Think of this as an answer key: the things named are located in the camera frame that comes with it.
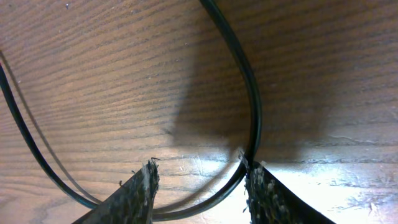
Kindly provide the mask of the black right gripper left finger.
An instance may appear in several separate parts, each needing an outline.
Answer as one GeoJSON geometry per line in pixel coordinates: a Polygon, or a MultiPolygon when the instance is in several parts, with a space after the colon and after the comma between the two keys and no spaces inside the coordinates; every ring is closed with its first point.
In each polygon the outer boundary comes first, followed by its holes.
{"type": "Polygon", "coordinates": [[[151,159],[103,203],[73,224],[151,224],[158,188],[158,165],[151,159]]]}

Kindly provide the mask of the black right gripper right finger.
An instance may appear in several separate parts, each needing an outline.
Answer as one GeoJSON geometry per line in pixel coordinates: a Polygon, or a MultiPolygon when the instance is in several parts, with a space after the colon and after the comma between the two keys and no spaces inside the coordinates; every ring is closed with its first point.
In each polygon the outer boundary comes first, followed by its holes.
{"type": "Polygon", "coordinates": [[[289,190],[266,168],[265,162],[250,163],[240,153],[246,168],[247,207],[253,224],[310,224],[333,221],[289,190]]]}

